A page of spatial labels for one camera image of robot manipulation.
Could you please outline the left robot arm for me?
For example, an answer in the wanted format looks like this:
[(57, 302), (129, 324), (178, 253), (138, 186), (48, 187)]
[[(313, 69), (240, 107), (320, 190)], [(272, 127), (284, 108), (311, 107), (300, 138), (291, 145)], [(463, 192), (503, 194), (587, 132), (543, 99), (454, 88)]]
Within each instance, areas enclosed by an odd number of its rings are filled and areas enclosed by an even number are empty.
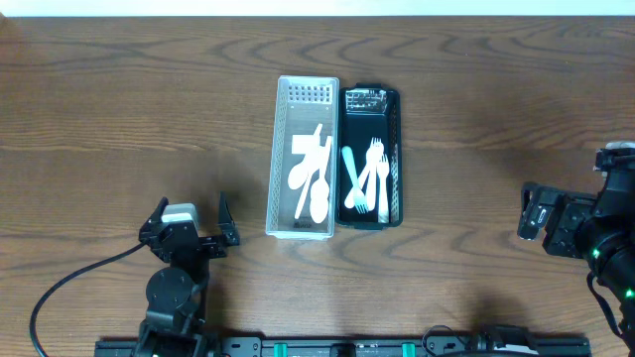
[(146, 286), (148, 307), (140, 324), (135, 357), (220, 356), (222, 343), (205, 332), (209, 261), (227, 256), (240, 244), (225, 195), (219, 196), (217, 226), (211, 236), (198, 234), (198, 215), (191, 203), (170, 204), (164, 197), (139, 230), (139, 241), (168, 266)]

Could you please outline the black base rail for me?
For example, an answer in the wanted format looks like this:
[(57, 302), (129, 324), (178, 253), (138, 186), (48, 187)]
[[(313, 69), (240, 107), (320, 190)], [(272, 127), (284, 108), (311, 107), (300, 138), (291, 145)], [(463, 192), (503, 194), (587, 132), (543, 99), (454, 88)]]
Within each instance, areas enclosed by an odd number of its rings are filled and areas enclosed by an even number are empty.
[(573, 356), (592, 354), (578, 336), (541, 336), (525, 327), (486, 325), (475, 333), (436, 325), (421, 338), (261, 338), (259, 336), (178, 336), (149, 330), (137, 340), (101, 340), (98, 357), (363, 357), (363, 356)]

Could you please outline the white fork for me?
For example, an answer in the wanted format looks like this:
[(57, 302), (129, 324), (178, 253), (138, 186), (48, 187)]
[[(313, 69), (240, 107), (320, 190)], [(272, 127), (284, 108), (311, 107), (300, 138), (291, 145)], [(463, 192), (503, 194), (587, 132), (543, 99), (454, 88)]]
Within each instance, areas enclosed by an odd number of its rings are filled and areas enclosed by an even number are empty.
[(386, 155), (383, 155), (377, 165), (379, 178), (378, 222), (389, 222), (389, 205), (387, 194), (387, 177), (390, 173), (390, 165)]
[(369, 147), (369, 153), (367, 154), (367, 166), (369, 167), (366, 199), (369, 211), (373, 211), (376, 205), (376, 171), (377, 164), (381, 159), (384, 152), (384, 145), (380, 138), (372, 138), (371, 145)]

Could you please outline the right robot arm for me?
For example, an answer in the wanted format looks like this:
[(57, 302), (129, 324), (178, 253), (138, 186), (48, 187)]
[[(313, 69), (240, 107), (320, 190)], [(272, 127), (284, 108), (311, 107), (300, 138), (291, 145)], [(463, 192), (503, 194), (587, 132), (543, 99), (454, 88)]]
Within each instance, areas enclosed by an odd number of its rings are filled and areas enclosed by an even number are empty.
[(593, 169), (605, 174), (597, 194), (562, 190), (527, 181), (521, 189), (517, 235), (534, 240), (551, 256), (582, 259), (586, 281), (608, 288), (620, 302), (617, 321), (608, 302), (594, 297), (609, 328), (634, 350), (634, 145), (613, 143), (596, 151)]

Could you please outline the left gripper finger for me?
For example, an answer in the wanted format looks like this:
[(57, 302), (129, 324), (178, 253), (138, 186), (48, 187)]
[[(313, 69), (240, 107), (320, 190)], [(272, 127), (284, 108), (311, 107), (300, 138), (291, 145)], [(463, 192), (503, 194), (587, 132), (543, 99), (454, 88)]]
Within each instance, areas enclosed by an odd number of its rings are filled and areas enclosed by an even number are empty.
[(229, 211), (224, 192), (219, 194), (217, 225), (224, 236), (227, 246), (238, 246), (240, 244), (240, 235)]
[(146, 221), (147, 232), (160, 232), (163, 230), (164, 223), (162, 220), (162, 216), (168, 205), (169, 200), (166, 197), (162, 197), (157, 207)]

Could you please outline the black plastic basket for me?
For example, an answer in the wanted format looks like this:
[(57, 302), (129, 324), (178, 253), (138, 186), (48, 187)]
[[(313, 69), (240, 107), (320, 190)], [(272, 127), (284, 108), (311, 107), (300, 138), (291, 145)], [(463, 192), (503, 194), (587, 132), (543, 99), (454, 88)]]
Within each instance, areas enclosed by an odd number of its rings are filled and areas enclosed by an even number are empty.
[[(403, 222), (401, 97), (381, 84), (358, 83), (339, 91), (335, 220), (356, 229), (381, 230)], [(390, 165), (387, 177), (389, 222), (378, 222), (376, 205), (368, 210), (367, 154), (372, 138), (380, 138)]]

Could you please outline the white spoon long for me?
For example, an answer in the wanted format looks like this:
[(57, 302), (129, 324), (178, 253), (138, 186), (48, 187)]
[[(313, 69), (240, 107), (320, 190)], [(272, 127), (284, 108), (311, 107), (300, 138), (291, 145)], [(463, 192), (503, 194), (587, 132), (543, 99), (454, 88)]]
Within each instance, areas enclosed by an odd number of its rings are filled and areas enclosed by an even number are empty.
[(322, 148), (320, 156), (320, 166), (318, 169), (318, 179), (311, 188), (310, 214), (316, 224), (322, 223), (328, 213), (329, 186), (326, 182), (326, 170), (331, 152), (332, 137), (327, 136), (325, 146)]

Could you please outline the white spoon top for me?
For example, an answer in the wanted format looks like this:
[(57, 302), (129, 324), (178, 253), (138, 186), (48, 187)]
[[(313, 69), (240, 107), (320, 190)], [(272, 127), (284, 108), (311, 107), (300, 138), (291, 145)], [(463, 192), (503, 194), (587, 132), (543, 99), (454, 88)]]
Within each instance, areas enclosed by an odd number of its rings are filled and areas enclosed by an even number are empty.
[(331, 137), (327, 136), (326, 145), (323, 147), (319, 144), (319, 138), (313, 138), (311, 150), (307, 152), (303, 160), (305, 178), (301, 193), (301, 200), (305, 200), (307, 198), (315, 171), (322, 166), (325, 155), (330, 153), (330, 140)]

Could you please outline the clear plastic basket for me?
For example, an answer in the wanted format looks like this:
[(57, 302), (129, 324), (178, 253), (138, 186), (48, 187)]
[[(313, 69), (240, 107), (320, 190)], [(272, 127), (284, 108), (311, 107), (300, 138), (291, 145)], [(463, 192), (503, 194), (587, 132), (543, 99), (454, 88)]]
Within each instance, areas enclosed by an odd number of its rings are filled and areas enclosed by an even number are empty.
[[(339, 81), (335, 77), (283, 75), (278, 79), (265, 225), (265, 232), (270, 236), (278, 239), (326, 240), (333, 235), (338, 89)], [(318, 179), (318, 170), (313, 175), (299, 219), (294, 216), (304, 184), (295, 190), (288, 186), (291, 168), (303, 158), (302, 155), (292, 154), (292, 138), (294, 135), (311, 135), (318, 123), (322, 124), (320, 145), (324, 147), (326, 137), (332, 137), (325, 175), (329, 186), (328, 213), (320, 224), (314, 223), (310, 214), (311, 188)]]

